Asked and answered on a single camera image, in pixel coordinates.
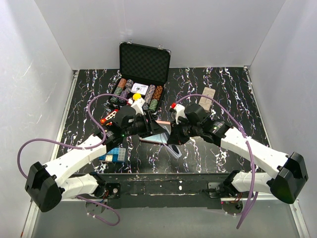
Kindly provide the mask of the light blue cloth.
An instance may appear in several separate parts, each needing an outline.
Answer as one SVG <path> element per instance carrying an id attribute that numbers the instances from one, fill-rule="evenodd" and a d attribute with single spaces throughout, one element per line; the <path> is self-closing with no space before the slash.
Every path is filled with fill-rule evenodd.
<path id="1" fill-rule="evenodd" d="M 161 133 L 161 134 L 157 134 L 157 135 L 152 135 L 149 137 L 146 137 L 145 140 L 152 142 L 152 143 L 163 143 L 166 144 L 167 140 L 168 140 L 168 133 Z"/>

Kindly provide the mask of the grey glasses case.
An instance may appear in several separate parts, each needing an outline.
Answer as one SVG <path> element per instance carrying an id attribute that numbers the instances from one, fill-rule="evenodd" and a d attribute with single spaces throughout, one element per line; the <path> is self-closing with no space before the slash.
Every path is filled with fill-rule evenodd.
<path id="1" fill-rule="evenodd" d="M 215 92 L 216 92 L 215 89 L 205 87 L 203 92 L 202 92 L 202 95 L 207 96 L 209 98 L 213 98 L 215 95 Z M 199 105 L 202 106 L 206 112 L 208 112 L 210 110 L 211 105 L 212 105 L 212 100 L 209 98 L 201 97 L 199 100 Z"/>

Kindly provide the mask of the white frame sunglasses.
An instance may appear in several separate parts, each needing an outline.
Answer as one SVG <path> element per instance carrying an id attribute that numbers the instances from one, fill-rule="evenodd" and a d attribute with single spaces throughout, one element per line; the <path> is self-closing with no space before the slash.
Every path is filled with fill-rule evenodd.
<path id="1" fill-rule="evenodd" d="M 164 144 L 164 147 L 166 148 L 167 152 L 174 158 L 178 159 L 181 157 L 182 154 L 176 145 Z"/>

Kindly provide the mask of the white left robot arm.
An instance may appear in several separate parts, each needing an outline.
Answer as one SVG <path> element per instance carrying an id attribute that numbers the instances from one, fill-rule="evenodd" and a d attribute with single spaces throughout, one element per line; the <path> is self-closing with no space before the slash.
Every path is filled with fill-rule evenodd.
<path id="1" fill-rule="evenodd" d="M 81 194 L 101 198 L 106 182 L 95 172 L 74 177 L 73 174 L 94 159 L 118 147 L 123 139 L 165 133 L 149 112 L 137 113 L 131 106 L 122 107 L 100 131 L 89 136 L 81 146 L 42 165 L 34 163 L 29 170 L 26 192 L 42 212 L 52 210 L 62 199 Z"/>

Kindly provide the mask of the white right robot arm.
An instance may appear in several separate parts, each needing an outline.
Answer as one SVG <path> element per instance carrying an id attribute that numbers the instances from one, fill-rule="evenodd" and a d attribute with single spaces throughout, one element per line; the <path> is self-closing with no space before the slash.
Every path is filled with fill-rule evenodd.
<path id="1" fill-rule="evenodd" d="M 269 193 L 284 203 L 292 204 L 308 181 L 302 155 L 296 152 L 287 155 L 251 138 L 244 138 L 237 128 L 220 119 L 211 119 L 198 104 L 184 107 L 173 103 L 170 111 L 175 113 L 175 120 L 171 122 L 169 145 L 182 145 L 191 137 L 198 136 L 247 160 L 253 159 L 263 170 L 255 175 L 232 171 L 216 188 L 217 193 L 235 197 L 252 188 L 255 192 Z"/>

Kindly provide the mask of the pink glasses case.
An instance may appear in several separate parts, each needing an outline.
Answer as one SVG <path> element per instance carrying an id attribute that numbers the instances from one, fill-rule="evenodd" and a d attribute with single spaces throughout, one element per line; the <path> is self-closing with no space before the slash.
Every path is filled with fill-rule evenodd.
<path id="1" fill-rule="evenodd" d="M 154 143 L 154 144 L 167 144 L 167 140 L 169 138 L 169 135 L 171 133 L 171 125 L 168 121 L 156 121 L 163 129 L 164 132 L 156 135 L 151 135 L 145 138 L 139 138 L 140 141 L 146 142 L 146 143 Z"/>

